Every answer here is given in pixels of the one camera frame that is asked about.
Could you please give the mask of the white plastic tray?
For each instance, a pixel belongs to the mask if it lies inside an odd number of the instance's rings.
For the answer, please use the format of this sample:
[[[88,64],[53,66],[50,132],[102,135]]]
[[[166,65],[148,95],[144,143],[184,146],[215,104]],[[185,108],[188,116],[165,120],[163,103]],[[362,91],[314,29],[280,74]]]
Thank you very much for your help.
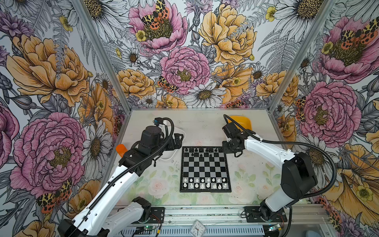
[[[174,156],[180,151],[182,148],[183,142],[186,138],[186,133],[184,130],[180,128],[174,128],[174,134],[167,144],[165,150],[162,153],[160,159],[163,161],[169,161],[174,158]]]

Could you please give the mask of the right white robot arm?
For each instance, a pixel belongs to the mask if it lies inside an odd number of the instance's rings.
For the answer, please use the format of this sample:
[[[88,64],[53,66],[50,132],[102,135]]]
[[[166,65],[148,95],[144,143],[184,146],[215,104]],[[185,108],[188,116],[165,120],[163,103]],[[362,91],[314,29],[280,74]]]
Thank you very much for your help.
[[[234,154],[237,158],[244,150],[260,155],[272,165],[281,169],[281,183],[278,190],[265,198],[260,204],[260,217],[270,221],[283,210],[298,202],[318,184],[318,180],[309,156],[284,150],[272,142],[260,137],[254,138],[247,131],[241,131],[230,122],[223,127],[228,141],[223,141],[225,154]]]

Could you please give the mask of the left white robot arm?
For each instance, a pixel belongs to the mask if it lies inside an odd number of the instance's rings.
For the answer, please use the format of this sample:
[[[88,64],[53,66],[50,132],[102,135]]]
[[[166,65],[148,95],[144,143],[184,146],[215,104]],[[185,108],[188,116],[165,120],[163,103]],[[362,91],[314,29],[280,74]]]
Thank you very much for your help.
[[[115,214],[111,211],[143,172],[161,156],[175,154],[185,137],[183,130],[173,126],[147,126],[140,141],[123,154],[114,173],[94,199],[73,219],[65,219],[59,224],[60,236],[113,237],[130,224],[147,223],[156,218],[151,203],[142,197],[136,197]]]

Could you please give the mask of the yellow plastic tray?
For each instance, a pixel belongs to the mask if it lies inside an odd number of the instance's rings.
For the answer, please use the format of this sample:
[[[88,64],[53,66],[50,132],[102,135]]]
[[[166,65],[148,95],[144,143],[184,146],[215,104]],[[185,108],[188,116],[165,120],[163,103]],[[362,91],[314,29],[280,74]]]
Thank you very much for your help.
[[[231,118],[237,123],[239,123],[241,126],[243,126],[244,129],[252,130],[252,124],[249,118],[244,116],[231,116]]]

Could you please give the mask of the black and silver chessboard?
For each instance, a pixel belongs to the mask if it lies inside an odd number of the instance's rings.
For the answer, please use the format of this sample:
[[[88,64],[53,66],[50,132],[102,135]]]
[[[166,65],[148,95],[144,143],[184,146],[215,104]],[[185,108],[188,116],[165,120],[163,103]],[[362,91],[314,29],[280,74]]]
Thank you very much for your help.
[[[180,192],[230,193],[229,167],[221,146],[184,146]]]

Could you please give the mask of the small white clock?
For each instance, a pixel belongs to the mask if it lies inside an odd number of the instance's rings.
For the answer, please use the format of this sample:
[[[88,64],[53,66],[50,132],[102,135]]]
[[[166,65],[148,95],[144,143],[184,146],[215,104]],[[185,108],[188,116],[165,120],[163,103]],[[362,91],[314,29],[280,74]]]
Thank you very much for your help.
[[[198,220],[194,222],[190,229],[190,234],[193,237],[202,237],[206,232],[206,227]]]

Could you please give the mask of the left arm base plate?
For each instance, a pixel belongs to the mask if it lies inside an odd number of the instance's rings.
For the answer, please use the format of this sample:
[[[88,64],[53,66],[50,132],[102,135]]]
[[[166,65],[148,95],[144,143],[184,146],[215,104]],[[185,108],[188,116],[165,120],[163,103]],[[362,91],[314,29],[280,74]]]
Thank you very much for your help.
[[[165,217],[164,207],[148,207],[144,210],[140,223],[162,224]]]

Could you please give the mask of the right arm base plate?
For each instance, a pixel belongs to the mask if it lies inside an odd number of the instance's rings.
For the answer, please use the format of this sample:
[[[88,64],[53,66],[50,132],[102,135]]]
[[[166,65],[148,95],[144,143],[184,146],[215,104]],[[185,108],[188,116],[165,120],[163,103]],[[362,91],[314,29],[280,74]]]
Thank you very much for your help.
[[[244,216],[248,223],[284,223],[288,221],[284,208],[273,212],[268,207],[245,206],[241,216]]]

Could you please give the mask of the aluminium front rail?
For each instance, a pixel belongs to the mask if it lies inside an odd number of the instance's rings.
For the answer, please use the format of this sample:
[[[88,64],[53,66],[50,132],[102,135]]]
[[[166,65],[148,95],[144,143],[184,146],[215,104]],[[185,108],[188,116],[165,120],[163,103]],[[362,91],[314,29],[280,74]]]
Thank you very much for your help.
[[[205,226],[216,225],[247,225],[247,224],[286,224],[289,220],[289,210],[285,209],[285,217],[265,222],[260,217],[251,217],[251,212],[245,212],[246,205],[166,205],[164,226],[190,226],[196,220]],[[320,204],[293,205],[292,224],[313,225],[330,224],[330,218]]]

